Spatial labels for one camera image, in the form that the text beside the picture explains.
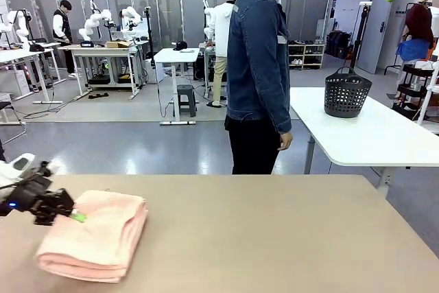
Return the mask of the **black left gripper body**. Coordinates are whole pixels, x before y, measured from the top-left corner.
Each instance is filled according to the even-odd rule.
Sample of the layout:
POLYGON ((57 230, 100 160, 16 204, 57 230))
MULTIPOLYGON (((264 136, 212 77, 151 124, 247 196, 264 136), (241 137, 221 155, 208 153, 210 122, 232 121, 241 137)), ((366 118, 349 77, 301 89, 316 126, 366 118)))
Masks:
POLYGON ((40 174, 1 187, 1 216, 7 216, 12 210, 29 211, 37 197, 45 194, 52 181, 40 174))

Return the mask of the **person's right hand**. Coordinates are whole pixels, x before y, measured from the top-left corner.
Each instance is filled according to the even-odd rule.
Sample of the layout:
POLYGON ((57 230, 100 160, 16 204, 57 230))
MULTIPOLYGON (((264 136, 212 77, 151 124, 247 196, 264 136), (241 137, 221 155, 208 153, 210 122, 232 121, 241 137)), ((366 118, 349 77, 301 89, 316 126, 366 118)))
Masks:
POLYGON ((291 131, 280 134, 280 146, 278 148, 278 151, 289 149, 292 141, 293 136, 291 131))

